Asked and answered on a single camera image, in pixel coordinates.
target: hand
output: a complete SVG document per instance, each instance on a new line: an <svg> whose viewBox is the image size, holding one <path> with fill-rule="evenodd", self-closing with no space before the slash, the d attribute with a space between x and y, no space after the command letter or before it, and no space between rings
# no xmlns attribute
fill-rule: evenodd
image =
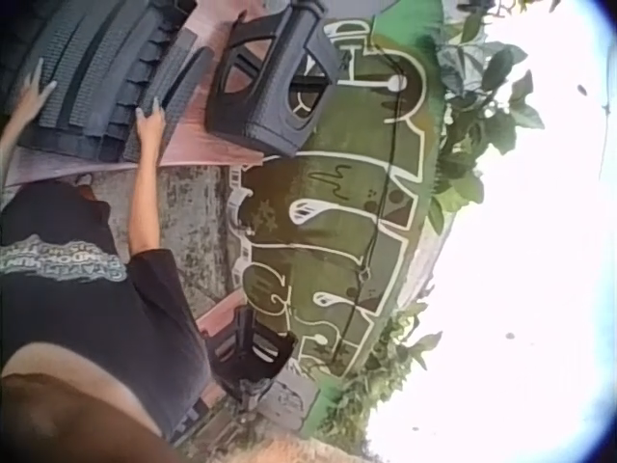
<svg viewBox="0 0 617 463"><path fill-rule="evenodd" d="M135 111L137 116L137 134L142 142L142 158L158 161L163 132L165 131L165 110L156 97L152 104L152 114L149 117L144 115L142 108Z"/></svg>
<svg viewBox="0 0 617 463"><path fill-rule="evenodd" d="M39 60L34 75L30 73L26 77L21 88L19 101L11 115L10 123L14 123L19 129L25 128L26 125L35 119L51 93L58 86L58 82L53 81L40 92L41 73L42 59Z"/></svg>

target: painted wall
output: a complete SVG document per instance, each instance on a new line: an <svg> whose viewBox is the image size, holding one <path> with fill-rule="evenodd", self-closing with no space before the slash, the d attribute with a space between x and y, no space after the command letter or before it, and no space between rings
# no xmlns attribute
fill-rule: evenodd
<svg viewBox="0 0 617 463"><path fill-rule="evenodd" d="M263 413L305 433L363 363L416 251L443 118L431 41L442 21L440 2L401 0L329 23L352 60L313 135L293 159L230 170L234 283L261 322L300 339Z"/></svg>

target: shirt graphic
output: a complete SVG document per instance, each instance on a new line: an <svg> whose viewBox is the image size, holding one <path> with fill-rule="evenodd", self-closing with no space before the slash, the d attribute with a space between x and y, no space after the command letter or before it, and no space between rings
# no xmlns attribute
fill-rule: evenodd
<svg viewBox="0 0 617 463"><path fill-rule="evenodd" d="M0 275L23 273L58 282L123 282L126 267L118 256L104 253L85 241L43 242L36 234L9 246L0 246Z"/></svg>

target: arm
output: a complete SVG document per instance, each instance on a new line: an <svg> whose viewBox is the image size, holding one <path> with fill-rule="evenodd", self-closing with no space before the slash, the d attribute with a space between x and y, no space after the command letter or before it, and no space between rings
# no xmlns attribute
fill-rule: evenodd
<svg viewBox="0 0 617 463"><path fill-rule="evenodd" d="M2 133L2 138L0 138L0 190L4 189L4 185L7 182L9 166L11 165L17 140L22 130L22 127L13 120L10 120Z"/></svg>
<svg viewBox="0 0 617 463"><path fill-rule="evenodd" d="M142 149L128 219L128 250L131 257L161 247L156 170L164 129L165 112L159 107L158 99L154 100L149 118L141 109L137 110L137 132Z"/></svg>
<svg viewBox="0 0 617 463"><path fill-rule="evenodd" d="M19 102L15 106L11 120L2 133L2 138L0 138L0 191L4 189L7 181L9 166L11 165L17 140L19 140L21 132L34 120L56 88L57 83L54 81L45 87L42 92L39 92L41 73L42 60L39 60L34 75L28 74L26 77L21 89L21 95L19 96Z"/></svg>

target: hair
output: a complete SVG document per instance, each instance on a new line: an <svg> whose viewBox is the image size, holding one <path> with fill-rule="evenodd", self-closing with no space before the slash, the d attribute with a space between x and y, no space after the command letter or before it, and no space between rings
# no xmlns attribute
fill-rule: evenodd
<svg viewBox="0 0 617 463"><path fill-rule="evenodd" d="M316 439L278 432L251 449L237 450L220 463L366 463Z"/></svg>
<svg viewBox="0 0 617 463"><path fill-rule="evenodd" d="M2 463L176 463L163 439L113 406L45 375L0 380Z"/></svg>

